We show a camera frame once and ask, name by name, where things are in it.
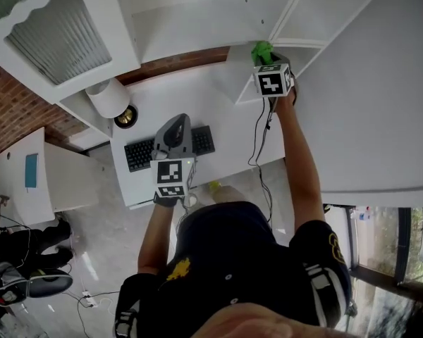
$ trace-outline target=blue paper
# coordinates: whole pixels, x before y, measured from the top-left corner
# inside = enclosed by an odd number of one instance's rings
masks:
[[[37,157],[38,154],[25,157],[25,188],[37,187]]]

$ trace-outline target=power strip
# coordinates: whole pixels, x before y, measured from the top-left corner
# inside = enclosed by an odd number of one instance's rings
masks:
[[[99,305],[97,304],[96,300],[91,296],[91,294],[85,290],[83,293],[83,298],[86,299],[86,301],[88,302],[88,305],[91,308],[97,308]]]

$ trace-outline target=yellow logo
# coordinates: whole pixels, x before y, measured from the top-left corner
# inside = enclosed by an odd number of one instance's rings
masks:
[[[332,246],[332,255],[335,260],[342,264],[345,264],[345,259],[340,251],[340,247],[338,245],[338,238],[335,233],[331,233],[329,235],[329,244]]]
[[[166,280],[176,280],[181,277],[185,277],[190,271],[190,259],[186,258],[178,262],[174,271],[168,276]]]

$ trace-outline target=keyboard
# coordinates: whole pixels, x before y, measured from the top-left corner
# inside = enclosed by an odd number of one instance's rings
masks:
[[[196,156],[214,152],[214,144],[210,126],[195,127],[191,129],[192,152]],[[124,147],[130,172],[150,168],[152,151],[154,150],[155,138],[135,142]]]

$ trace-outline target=shirt sleeve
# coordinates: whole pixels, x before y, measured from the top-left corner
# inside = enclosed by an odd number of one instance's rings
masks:
[[[351,298],[350,275],[336,233],[321,220],[309,221],[299,227],[290,249],[309,275],[320,325],[335,327]]]
[[[136,337],[137,321],[140,315],[140,301],[152,295],[159,286],[159,278],[153,274],[141,273],[127,278],[119,291],[116,306],[114,332],[116,337]]]

